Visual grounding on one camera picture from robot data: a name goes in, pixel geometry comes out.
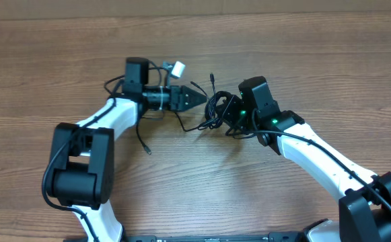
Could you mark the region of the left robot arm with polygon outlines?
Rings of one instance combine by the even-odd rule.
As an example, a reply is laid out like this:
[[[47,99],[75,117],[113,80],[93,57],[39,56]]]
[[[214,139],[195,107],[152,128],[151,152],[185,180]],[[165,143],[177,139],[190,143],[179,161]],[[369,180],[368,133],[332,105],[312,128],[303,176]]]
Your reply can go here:
[[[140,57],[126,59],[124,75],[111,79],[105,105],[76,124],[56,126],[42,196],[52,208],[76,215],[85,241],[126,241],[110,202],[114,183],[114,143],[138,127],[148,110],[184,112],[207,101],[185,86],[170,85],[185,69],[180,61],[157,66]]]

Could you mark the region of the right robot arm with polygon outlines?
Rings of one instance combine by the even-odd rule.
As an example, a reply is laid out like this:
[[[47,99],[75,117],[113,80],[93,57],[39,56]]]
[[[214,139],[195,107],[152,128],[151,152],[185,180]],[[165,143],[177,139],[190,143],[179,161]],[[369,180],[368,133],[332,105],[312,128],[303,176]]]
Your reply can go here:
[[[282,111],[263,76],[241,82],[239,95],[218,91],[209,99],[229,126],[228,136],[256,137],[296,163],[337,202],[339,219],[323,219],[300,232],[269,234],[269,241],[391,242],[391,172],[378,175],[346,158],[291,110]]]

